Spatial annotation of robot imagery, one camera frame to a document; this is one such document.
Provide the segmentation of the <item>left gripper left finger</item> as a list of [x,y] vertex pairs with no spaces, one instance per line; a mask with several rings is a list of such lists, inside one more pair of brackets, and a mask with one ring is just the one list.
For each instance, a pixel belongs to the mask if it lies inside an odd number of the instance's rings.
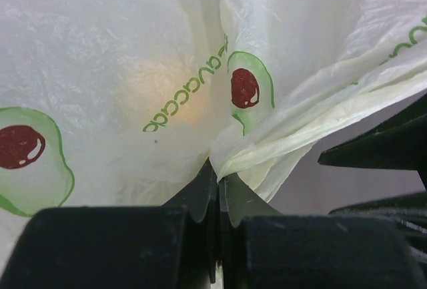
[[162,206],[49,208],[25,226],[2,288],[209,288],[216,174],[206,162]]

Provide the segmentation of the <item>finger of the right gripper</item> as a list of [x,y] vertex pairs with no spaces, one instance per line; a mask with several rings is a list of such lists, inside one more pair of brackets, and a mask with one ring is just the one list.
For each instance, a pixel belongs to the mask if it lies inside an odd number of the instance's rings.
[[426,186],[426,96],[373,129],[323,151],[318,163],[343,168],[416,171]]
[[330,214],[385,217],[406,232],[426,235],[426,192],[352,204],[336,208]]

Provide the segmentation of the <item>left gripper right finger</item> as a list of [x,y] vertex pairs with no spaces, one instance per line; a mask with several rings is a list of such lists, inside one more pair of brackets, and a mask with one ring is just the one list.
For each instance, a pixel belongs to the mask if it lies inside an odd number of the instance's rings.
[[425,288],[426,235],[364,215],[290,215],[219,182],[225,288]]

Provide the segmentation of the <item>small yellow fruit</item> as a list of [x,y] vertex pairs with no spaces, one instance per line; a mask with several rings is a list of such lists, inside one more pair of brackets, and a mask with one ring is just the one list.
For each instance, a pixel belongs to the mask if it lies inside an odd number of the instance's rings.
[[210,65],[143,61],[119,82],[117,108],[144,133],[180,122],[195,124],[206,110],[207,87],[215,74]]

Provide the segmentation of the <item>light green plastic bag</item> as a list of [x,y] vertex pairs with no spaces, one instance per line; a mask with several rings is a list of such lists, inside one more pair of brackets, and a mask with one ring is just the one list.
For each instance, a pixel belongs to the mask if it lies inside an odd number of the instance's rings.
[[426,0],[1,0],[1,260],[59,206],[166,202],[209,160],[261,198],[426,88]]

